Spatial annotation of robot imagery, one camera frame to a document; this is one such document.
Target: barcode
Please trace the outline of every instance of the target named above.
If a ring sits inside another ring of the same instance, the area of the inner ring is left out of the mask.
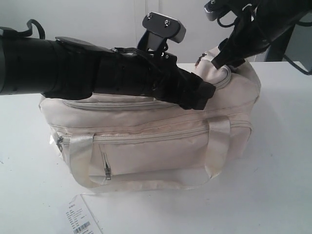
[[[74,230],[74,234],[80,233],[81,231],[85,230],[89,226],[90,226],[90,222],[86,222],[85,224],[82,224],[80,227]]]

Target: bag strap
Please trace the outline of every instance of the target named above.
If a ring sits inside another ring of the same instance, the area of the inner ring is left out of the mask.
[[[105,191],[142,191],[156,189],[182,189],[189,190],[202,186],[211,178],[220,174],[226,161],[230,146],[231,126],[227,117],[208,119],[209,138],[205,159],[207,180],[196,186],[187,186],[175,181],[146,180],[127,181],[111,184],[100,184],[89,177],[89,165],[92,157],[93,134],[73,135],[69,145],[69,168],[78,184],[86,188],[103,186]]]

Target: cream-colored bag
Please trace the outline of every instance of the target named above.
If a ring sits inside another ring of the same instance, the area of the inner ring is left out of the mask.
[[[204,111],[149,97],[44,99],[40,109],[74,179],[84,187],[105,185],[110,191],[190,189],[196,185],[153,178],[153,172],[205,168],[208,181],[227,158],[241,156],[261,85],[247,62],[235,73],[227,66],[216,70],[210,63],[216,53],[207,52],[194,71],[217,87]]]

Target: table surface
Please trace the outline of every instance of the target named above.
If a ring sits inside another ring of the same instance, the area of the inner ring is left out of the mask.
[[[192,68],[192,64],[181,64]],[[85,196],[105,234],[293,234],[312,230],[312,77],[253,63],[262,92],[243,158],[201,189]],[[49,144],[39,95],[0,97],[0,233],[57,233],[81,193]]]

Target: label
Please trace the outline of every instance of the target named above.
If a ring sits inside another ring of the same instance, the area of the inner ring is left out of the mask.
[[[77,195],[63,209],[64,229],[67,234],[102,234],[81,195]]]

